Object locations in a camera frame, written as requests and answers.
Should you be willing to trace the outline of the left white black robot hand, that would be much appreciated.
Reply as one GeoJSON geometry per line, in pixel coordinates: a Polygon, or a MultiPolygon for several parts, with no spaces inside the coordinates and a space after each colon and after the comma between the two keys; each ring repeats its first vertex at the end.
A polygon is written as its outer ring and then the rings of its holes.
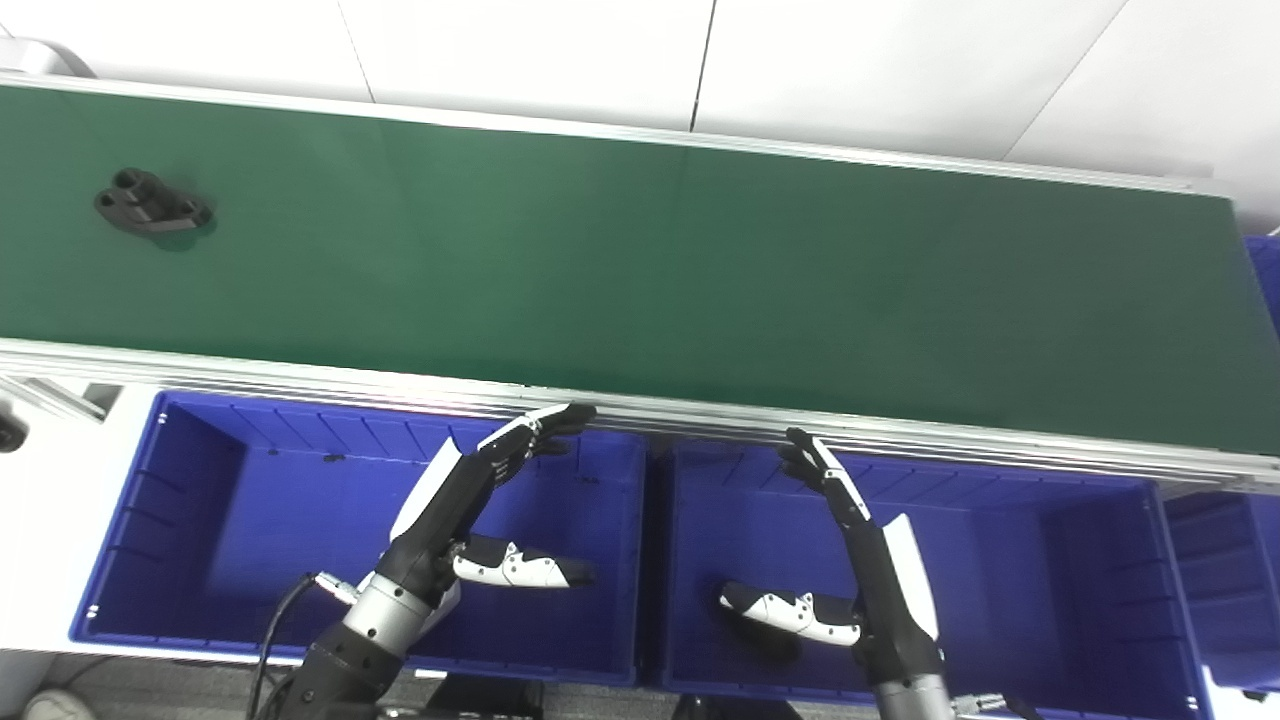
{"type": "Polygon", "coordinates": [[[475,536],[472,528],[497,488],[534,457],[567,454],[567,437],[580,434],[595,416],[591,405],[557,404],[518,415],[470,451],[448,439],[422,474],[426,488],[415,489],[406,502],[419,515],[397,518],[374,578],[431,611],[443,609],[458,580],[538,589],[593,584],[589,562],[475,536]]]}

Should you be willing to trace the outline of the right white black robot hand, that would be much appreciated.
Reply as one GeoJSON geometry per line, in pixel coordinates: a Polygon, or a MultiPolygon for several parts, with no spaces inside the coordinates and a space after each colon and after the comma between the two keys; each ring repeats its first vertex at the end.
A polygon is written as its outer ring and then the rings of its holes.
{"type": "Polygon", "coordinates": [[[881,525],[852,475],[819,437],[790,427],[786,439],[778,450],[783,471],[826,500],[858,596],[846,600],[724,582],[718,605],[749,621],[851,650],[873,687],[942,676],[933,596],[909,518],[899,515],[881,525]]]}

